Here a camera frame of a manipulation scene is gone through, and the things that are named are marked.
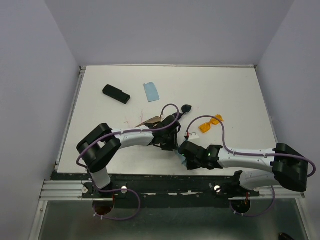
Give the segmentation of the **blue cleaning cloth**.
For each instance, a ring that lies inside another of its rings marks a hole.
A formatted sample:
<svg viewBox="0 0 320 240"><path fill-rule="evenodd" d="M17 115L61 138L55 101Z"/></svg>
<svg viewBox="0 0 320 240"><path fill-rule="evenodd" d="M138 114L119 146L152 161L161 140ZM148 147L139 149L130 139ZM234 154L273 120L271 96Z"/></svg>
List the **blue cleaning cloth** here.
<svg viewBox="0 0 320 240"><path fill-rule="evenodd" d="M149 103L160 100L158 90L153 82L144 83L143 87Z"/></svg>
<svg viewBox="0 0 320 240"><path fill-rule="evenodd" d="M183 156L182 154L180 154L178 151L176 151L175 153L176 153L176 155L178 156L181 164L182 164L184 167L187 167L186 157Z"/></svg>

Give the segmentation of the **plaid glasses case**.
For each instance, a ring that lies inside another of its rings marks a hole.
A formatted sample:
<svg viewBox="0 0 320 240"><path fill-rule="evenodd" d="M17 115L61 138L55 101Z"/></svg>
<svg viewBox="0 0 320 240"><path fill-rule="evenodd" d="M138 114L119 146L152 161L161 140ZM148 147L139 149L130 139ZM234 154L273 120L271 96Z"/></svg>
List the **plaid glasses case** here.
<svg viewBox="0 0 320 240"><path fill-rule="evenodd" d="M141 127L141 126L146 125L146 124L157 125L161 121L162 121L162 118L160 116L155 116L155 117L152 117L152 118L140 123L139 125L136 126L136 128Z"/></svg>

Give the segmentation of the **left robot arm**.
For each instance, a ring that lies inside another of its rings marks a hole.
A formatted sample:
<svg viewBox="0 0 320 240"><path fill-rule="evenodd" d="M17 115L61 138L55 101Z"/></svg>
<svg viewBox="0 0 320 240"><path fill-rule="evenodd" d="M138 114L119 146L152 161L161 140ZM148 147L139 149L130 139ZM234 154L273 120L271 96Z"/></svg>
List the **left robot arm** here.
<svg viewBox="0 0 320 240"><path fill-rule="evenodd" d="M181 124L170 115L154 124L145 123L139 127L113 129L106 123L99 124L83 140L76 149L84 161L93 179L93 191L101 198L107 197L111 191L111 178L107 165L118 150L134 146L156 146L163 151L178 149L178 132Z"/></svg>

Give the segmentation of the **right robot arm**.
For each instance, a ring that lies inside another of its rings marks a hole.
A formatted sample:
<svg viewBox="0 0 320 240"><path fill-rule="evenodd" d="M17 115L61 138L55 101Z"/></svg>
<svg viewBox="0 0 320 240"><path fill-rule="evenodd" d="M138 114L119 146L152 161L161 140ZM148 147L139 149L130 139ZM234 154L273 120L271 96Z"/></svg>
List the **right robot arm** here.
<svg viewBox="0 0 320 240"><path fill-rule="evenodd" d="M268 186L282 186L294 192L307 190L309 163L284 143L278 143L275 148L240 152L238 149L227 150L221 145L204 148L186 140L178 152L185 157L188 170L252 169L242 172L240 178L230 183L230 191L236 196L243 195L247 190Z"/></svg>

